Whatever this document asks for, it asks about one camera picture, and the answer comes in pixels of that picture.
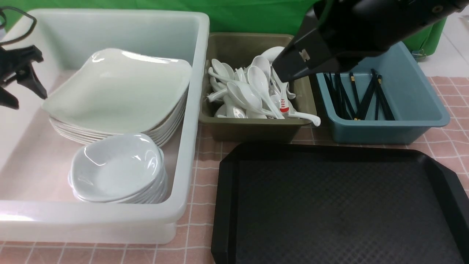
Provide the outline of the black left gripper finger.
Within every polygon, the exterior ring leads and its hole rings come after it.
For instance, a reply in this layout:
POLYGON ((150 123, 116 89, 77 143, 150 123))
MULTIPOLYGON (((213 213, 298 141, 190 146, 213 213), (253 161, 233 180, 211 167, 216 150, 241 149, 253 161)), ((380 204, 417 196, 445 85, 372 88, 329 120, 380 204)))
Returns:
POLYGON ((5 88, 16 80, 15 74, 10 54, 5 49, 0 50, 0 105, 12 110, 19 109, 19 101, 5 88))
POLYGON ((16 51, 18 66, 15 70, 17 83, 34 92, 42 100, 47 99, 47 91, 38 79, 33 62, 44 61, 42 52, 36 46, 20 48, 16 51))

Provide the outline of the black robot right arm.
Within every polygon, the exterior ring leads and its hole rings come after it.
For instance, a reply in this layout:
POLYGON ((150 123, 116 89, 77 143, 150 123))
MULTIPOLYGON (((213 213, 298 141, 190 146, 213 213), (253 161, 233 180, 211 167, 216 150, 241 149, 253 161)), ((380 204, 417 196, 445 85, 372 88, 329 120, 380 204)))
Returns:
POLYGON ((320 0, 272 65, 283 82, 350 71, 467 5, 467 0, 320 0))

